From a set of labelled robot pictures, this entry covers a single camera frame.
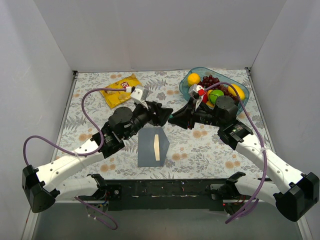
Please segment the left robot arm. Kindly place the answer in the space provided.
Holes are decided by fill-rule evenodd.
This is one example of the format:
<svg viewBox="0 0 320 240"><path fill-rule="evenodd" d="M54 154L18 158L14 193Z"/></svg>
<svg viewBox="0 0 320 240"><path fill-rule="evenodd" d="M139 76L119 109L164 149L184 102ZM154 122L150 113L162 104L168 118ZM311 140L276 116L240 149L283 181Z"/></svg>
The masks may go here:
<svg viewBox="0 0 320 240"><path fill-rule="evenodd" d="M137 103L134 110L119 107L100 132L70 155L39 167L27 165L22 170L22 189L32 212L40 213L50 208L57 196L62 195L64 180L117 153L125 146L124 141L136 135L146 124L164 126L172 112L172 108L155 101L148 101L146 105Z"/></svg>

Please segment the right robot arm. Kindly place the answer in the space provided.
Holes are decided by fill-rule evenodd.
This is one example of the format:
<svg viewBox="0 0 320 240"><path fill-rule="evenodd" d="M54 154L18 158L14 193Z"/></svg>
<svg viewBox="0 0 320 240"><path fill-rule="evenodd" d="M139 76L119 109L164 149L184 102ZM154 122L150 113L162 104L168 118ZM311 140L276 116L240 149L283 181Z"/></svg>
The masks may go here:
<svg viewBox="0 0 320 240"><path fill-rule="evenodd" d="M229 177L215 194L237 199L241 195L267 202L288 220L297 222L319 201L320 179L290 166L272 150L262 146L253 131L237 120L238 107L229 96L219 96L213 109L194 98L169 118L169 123L192 129L196 123L218 127L223 143L245 156L263 171L271 182L253 179L243 172Z"/></svg>

